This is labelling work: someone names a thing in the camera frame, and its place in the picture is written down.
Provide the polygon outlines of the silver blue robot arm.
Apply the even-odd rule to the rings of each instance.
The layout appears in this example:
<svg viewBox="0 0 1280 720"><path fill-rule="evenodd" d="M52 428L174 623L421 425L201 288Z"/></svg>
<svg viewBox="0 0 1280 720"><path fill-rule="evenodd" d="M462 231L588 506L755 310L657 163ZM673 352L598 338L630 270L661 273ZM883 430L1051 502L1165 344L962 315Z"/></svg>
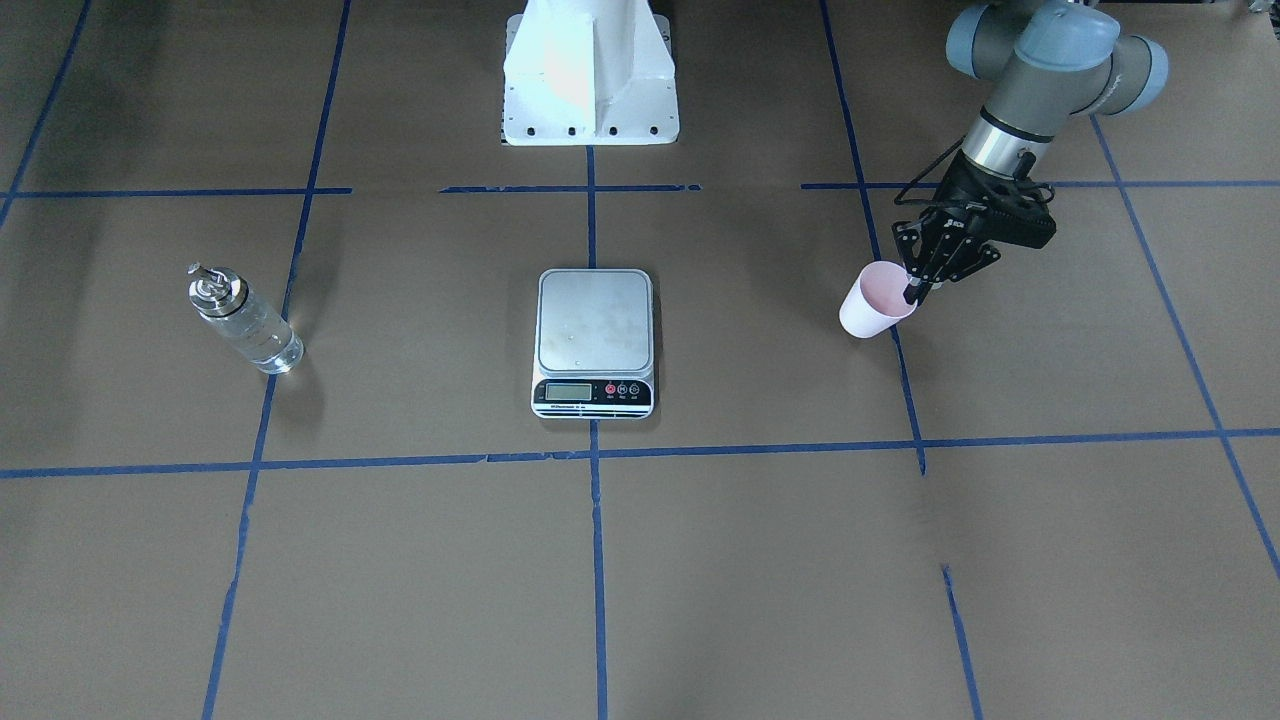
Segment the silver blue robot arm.
<svg viewBox="0 0 1280 720"><path fill-rule="evenodd" d="M952 68L989 81L968 132L940 155L946 170L928 199L902 190L919 217L893 225L908 273L906 304L996 263L1001 245L1042 249L1056 234L1055 191L1030 173L1069 119L1152 104L1170 76L1166 50L1089 3L974 5L952 23Z"/></svg>

